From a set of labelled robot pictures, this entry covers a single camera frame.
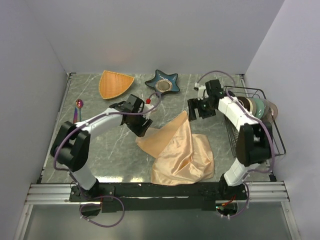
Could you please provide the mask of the peach satin napkin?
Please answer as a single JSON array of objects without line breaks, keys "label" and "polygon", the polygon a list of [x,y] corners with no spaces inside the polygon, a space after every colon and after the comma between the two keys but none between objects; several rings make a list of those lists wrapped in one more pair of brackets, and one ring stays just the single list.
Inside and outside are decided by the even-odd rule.
[{"label": "peach satin napkin", "polygon": [[162,128],[150,127],[135,142],[155,158],[150,174],[152,184],[188,185],[214,176],[214,154],[208,137],[192,133],[186,111]]}]

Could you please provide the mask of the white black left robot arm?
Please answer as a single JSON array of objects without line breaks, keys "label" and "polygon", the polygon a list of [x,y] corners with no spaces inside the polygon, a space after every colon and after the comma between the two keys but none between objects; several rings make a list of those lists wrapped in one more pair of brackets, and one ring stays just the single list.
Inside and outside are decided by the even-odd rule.
[{"label": "white black left robot arm", "polygon": [[50,150],[53,163],[63,165],[62,171],[69,173],[81,195],[94,201],[99,195],[100,183],[87,164],[91,140],[122,125],[137,137],[143,137],[153,122],[150,115],[155,108],[150,99],[142,100],[131,94],[126,101],[112,104],[92,118],[64,122]]}]

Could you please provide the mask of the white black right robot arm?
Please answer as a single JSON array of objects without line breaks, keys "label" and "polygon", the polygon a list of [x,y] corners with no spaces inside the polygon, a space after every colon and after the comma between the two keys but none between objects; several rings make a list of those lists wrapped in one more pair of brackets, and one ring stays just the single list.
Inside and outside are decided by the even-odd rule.
[{"label": "white black right robot arm", "polygon": [[273,128],[246,110],[230,91],[223,90],[217,79],[205,85],[197,82],[194,89],[197,97],[187,101],[189,120],[205,119],[221,112],[238,132],[235,160],[219,180],[219,195],[228,200],[246,190],[243,182],[249,173],[257,172],[267,160],[275,160]]}]

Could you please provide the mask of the blue star-shaped dish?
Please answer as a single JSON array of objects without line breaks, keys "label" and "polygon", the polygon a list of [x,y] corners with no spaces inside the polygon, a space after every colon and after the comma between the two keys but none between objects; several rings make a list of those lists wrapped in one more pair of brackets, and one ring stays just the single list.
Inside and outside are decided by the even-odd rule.
[{"label": "blue star-shaped dish", "polygon": [[179,75],[177,73],[166,74],[163,71],[156,69],[154,77],[144,82],[144,84],[152,88],[156,93],[161,96],[166,94],[177,94],[180,88],[177,85]]}]

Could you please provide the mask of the orange woven shield tray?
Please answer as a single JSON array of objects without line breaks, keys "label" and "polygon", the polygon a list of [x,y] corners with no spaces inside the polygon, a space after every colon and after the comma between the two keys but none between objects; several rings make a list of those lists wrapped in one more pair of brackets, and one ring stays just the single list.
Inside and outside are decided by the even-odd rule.
[{"label": "orange woven shield tray", "polygon": [[104,100],[117,98],[131,87],[134,79],[133,76],[104,70],[98,85],[99,94]]}]

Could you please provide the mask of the brown bowl in rack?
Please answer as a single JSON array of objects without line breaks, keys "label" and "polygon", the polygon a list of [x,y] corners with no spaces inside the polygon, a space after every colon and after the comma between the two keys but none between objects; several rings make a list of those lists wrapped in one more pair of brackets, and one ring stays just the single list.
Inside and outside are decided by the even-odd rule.
[{"label": "brown bowl in rack", "polygon": [[252,113],[253,104],[252,104],[252,102],[251,102],[248,98],[243,97],[243,96],[239,96],[237,99],[238,99],[238,101],[240,102],[240,104],[241,104],[249,113]]}]

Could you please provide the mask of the green plate in rack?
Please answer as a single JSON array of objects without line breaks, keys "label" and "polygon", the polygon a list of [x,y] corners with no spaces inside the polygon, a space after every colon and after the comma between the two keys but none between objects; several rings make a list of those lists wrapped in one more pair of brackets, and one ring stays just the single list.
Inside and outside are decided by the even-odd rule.
[{"label": "green plate in rack", "polygon": [[251,98],[252,102],[255,103],[254,116],[261,119],[265,113],[265,104],[260,98]]}]

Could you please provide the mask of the iridescent spoon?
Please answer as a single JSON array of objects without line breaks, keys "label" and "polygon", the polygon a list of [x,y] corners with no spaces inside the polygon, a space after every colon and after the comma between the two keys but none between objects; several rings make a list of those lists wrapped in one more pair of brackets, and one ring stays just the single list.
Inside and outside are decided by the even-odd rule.
[{"label": "iridescent spoon", "polygon": [[76,100],[76,107],[78,109],[78,119],[79,119],[80,122],[82,121],[82,112],[81,112],[81,110],[82,110],[83,106],[84,106],[84,102],[81,99],[77,99]]}]

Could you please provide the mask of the iridescent knife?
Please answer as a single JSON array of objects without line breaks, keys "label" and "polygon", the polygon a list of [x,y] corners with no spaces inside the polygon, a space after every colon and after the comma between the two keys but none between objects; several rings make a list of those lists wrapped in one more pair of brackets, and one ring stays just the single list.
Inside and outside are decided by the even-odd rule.
[{"label": "iridescent knife", "polygon": [[73,113],[73,120],[72,122],[75,124],[78,121],[78,108],[74,108],[74,113]]}]

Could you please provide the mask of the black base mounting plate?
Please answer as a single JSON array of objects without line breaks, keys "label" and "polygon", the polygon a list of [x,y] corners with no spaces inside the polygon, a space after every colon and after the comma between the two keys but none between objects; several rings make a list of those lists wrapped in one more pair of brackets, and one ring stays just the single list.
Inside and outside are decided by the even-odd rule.
[{"label": "black base mounting plate", "polygon": [[92,195],[82,195],[75,185],[71,187],[71,203],[94,203],[102,213],[118,211],[192,210],[214,211],[217,201],[244,201],[244,185],[226,187],[219,182],[197,182],[175,186],[153,183],[100,183]]}]

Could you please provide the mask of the aluminium frame rail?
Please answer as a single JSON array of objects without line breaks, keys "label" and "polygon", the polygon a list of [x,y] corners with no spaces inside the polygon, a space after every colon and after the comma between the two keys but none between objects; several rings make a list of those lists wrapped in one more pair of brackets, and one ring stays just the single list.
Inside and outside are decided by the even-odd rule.
[{"label": "aluminium frame rail", "polygon": [[[301,234],[290,205],[290,198],[284,182],[248,182],[250,203],[280,202],[290,236],[300,240]],[[25,236],[32,209],[35,205],[76,205],[70,201],[71,183],[66,184],[32,184],[24,201],[23,211],[14,235],[15,240]]]}]

